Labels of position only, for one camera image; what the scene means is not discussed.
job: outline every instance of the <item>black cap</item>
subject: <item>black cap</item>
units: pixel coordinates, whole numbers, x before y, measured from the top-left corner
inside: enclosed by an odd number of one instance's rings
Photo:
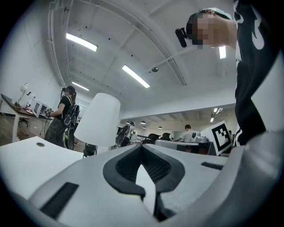
[[[65,92],[67,89],[72,91],[73,94],[76,92],[76,90],[73,86],[68,86],[67,88],[63,88],[62,90]]]

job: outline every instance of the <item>computer screen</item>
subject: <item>computer screen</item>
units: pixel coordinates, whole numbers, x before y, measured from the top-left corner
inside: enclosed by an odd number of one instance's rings
[[[35,108],[34,108],[34,112],[35,112],[35,113],[37,113],[38,108],[39,108],[39,104],[36,103]]]

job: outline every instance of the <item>table lamp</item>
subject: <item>table lamp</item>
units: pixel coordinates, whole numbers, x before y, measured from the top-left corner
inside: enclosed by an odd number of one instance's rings
[[[17,101],[17,102],[15,102],[15,108],[16,109],[21,109],[21,105],[19,104],[19,102],[20,102],[20,100],[21,100],[21,98],[23,97],[23,95],[27,92],[27,90],[28,90],[28,83],[25,83],[24,85],[22,85],[21,86],[21,88],[20,88],[20,90],[21,90],[21,92],[23,93],[22,94],[22,96],[19,98],[19,100]]]
[[[92,145],[115,145],[119,111],[118,99],[104,93],[96,94],[78,124],[75,137]]]

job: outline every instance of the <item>black t-shirt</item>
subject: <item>black t-shirt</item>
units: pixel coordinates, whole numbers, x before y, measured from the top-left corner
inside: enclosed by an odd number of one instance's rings
[[[68,111],[69,107],[73,105],[72,98],[69,97],[69,96],[63,96],[62,99],[60,100],[59,105],[60,105],[61,103],[63,103],[63,104],[65,105],[65,107],[64,107],[64,110],[63,110],[63,112],[62,112],[61,115],[55,116],[55,118],[57,118],[57,119],[59,119],[59,120],[62,120],[62,119],[65,117],[65,115],[67,114],[67,111]]]
[[[266,130],[252,96],[268,75],[280,50],[273,43],[266,20],[247,2],[234,0],[238,40],[235,113],[239,125],[235,140],[240,145]]]

